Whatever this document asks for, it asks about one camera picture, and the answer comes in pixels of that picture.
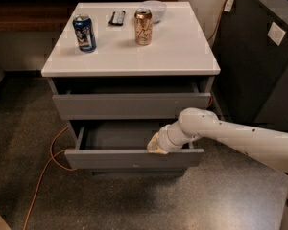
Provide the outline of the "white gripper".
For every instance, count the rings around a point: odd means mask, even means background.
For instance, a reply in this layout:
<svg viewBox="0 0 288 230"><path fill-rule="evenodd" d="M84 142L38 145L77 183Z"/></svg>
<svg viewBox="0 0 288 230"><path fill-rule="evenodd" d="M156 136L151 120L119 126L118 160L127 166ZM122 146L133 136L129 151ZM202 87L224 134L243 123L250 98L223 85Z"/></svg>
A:
<svg viewBox="0 0 288 230"><path fill-rule="evenodd" d="M149 153L167 154L180 150L184 144L191 141L191 137L182 132L178 122L166 125L155 133L147 146Z"/></svg>

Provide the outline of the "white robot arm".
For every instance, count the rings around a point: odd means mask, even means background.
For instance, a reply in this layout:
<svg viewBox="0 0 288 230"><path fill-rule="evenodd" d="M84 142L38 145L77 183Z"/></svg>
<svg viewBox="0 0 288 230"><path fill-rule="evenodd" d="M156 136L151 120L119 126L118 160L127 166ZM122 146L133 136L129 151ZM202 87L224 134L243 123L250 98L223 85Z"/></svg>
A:
<svg viewBox="0 0 288 230"><path fill-rule="evenodd" d="M288 174L288 133L244 126L220 120L216 114L199 108L184 109L178 119L163 126L147 145L150 153L168 154L183 145L209 138L281 173ZM288 193L280 230L288 230Z"/></svg>

